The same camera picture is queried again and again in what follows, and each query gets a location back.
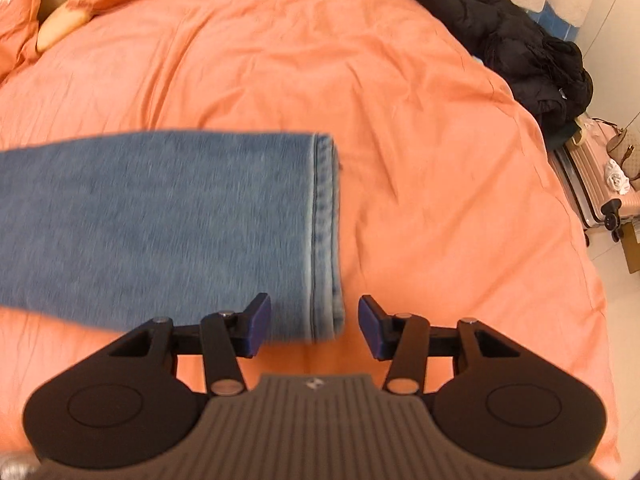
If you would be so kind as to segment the blue denim jeans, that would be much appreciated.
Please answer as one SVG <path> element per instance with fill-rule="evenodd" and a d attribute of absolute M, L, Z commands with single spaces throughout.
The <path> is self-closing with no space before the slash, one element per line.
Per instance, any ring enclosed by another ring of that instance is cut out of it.
<path fill-rule="evenodd" d="M 129 330 L 241 311 L 277 341 L 343 328 L 338 160 L 325 134 L 132 132 L 1 155 L 1 302 Z"/>

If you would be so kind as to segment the orange duvet cover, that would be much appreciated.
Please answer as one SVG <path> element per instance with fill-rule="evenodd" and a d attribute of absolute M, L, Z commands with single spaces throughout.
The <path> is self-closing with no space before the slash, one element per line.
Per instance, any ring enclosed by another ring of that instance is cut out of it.
<path fill-rule="evenodd" d="M 261 374 L 382 379 L 369 294 L 440 326 L 472 316 L 590 385 L 594 460 L 620 466 L 606 301 L 535 119 L 414 0 L 137 0 L 1 88 L 6 150 L 151 129 L 323 132 L 340 159 L 341 337 L 268 344 Z"/>

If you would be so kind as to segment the pink suitcase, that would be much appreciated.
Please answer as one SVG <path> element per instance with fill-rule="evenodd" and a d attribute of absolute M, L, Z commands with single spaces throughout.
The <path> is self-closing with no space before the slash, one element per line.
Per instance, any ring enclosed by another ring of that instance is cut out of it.
<path fill-rule="evenodd" d="M 549 162 L 565 196 L 587 231 L 603 226 L 617 243 L 623 224 L 639 215 L 639 192 L 626 183 L 626 174 L 617 167 L 606 144 L 625 133 L 612 122 L 577 119 L 577 131 L 570 140 L 549 154 Z"/>

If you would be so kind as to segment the beige handbag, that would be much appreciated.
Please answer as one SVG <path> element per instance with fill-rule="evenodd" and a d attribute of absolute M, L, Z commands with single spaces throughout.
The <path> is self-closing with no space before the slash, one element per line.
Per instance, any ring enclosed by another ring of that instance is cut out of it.
<path fill-rule="evenodd" d="M 622 128 L 614 122 L 601 118 L 594 118 L 599 127 L 604 127 L 605 136 L 608 139 L 605 148 L 625 176 L 631 186 L 639 189 L 639 135 L 627 128 Z"/>

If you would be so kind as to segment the black puffer jacket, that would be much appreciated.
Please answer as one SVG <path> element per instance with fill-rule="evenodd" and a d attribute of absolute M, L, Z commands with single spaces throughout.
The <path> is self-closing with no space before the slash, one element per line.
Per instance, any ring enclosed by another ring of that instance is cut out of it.
<path fill-rule="evenodd" d="M 470 55 L 508 84 L 554 150 L 578 130 L 593 82 L 574 42 L 556 38 L 511 0 L 416 0 Z"/>

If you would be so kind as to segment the small yellow pillow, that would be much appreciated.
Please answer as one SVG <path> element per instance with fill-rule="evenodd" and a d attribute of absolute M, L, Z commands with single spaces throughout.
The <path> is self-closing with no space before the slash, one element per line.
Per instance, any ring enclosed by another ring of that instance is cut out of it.
<path fill-rule="evenodd" d="M 58 6 L 41 24 L 37 40 L 38 53 L 46 52 L 93 18 L 87 0 L 66 0 Z"/>

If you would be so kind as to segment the orange pillow left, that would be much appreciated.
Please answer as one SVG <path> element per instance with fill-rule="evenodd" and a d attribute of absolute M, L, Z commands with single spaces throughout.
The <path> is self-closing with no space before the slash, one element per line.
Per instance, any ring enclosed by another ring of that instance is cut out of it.
<path fill-rule="evenodd" d="M 1 0 L 1 82 L 37 56 L 41 0 Z"/>

